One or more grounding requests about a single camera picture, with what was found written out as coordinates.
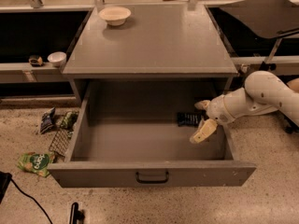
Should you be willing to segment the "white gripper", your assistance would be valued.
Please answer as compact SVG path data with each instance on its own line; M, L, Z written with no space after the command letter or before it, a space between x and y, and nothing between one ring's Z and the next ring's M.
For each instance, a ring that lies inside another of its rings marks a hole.
M235 118L229 113L224 103L224 95L213 100L203 100L194 104L198 110L206 110L209 119L201 119L198 129L190 137L190 142L200 144L212 135L219 125L232 123Z

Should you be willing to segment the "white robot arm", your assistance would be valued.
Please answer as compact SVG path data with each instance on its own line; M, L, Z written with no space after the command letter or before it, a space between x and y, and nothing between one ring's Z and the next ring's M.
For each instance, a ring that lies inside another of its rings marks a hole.
M271 72L256 71L247 76L242 88L194 106L205 110L207 119L201 118L197 131L190 138L193 144L208 139L219 125L277 110L299 125L299 78L284 83Z

